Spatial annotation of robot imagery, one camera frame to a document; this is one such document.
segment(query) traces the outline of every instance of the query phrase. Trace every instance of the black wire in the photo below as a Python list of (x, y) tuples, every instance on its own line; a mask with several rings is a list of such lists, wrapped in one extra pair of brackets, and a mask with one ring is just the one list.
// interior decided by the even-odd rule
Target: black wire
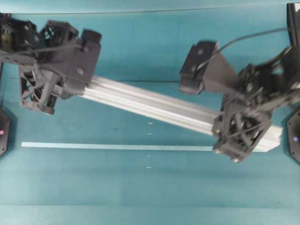
[(67, 45), (60, 45), (60, 46), (55, 46), (55, 47), (39, 48), (39, 49), (32, 49), (32, 50), (26, 50), (26, 51), (12, 52), (12, 53), (7, 53), (7, 54), (0, 54), (0, 57), (11, 56), (11, 55), (31, 54), (31, 53), (54, 52), (54, 51), (63, 50), (66, 48), (82, 48), (82, 46), (78, 45), (78, 44), (67, 44)]
[(226, 45), (222, 46), (219, 50), (217, 50), (214, 54), (212, 54), (212, 56), (204, 61), (203, 63), (201, 63), (198, 67), (197, 70), (200, 70), (203, 66), (205, 66), (207, 63), (209, 63), (209, 61), (211, 61), (213, 58), (215, 58), (216, 55), (218, 55), (221, 51), (223, 51), (225, 48), (231, 46), (232, 44), (234, 44), (235, 42), (244, 40), (244, 39), (248, 39), (248, 38), (254, 38), (257, 36), (262, 36), (262, 35), (266, 35), (266, 34), (271, 34), (271, 33), (277, 33), (277, 32), (282, 32), (282, 31), (290, 31), (290, 30), (297, 30), (299, 29), (299, 27), (296, 28), (278, 28), (278, 29), (273, 29), (273, 30), (267, 30), (267, 31), (263, 31), (263, 32), (259, 32), (259, 33), (255, 33), (255, 34), (249, 34), (249, 35), (245, 35), (242, 37), (238, 37), (230, 42), (228, 42)]

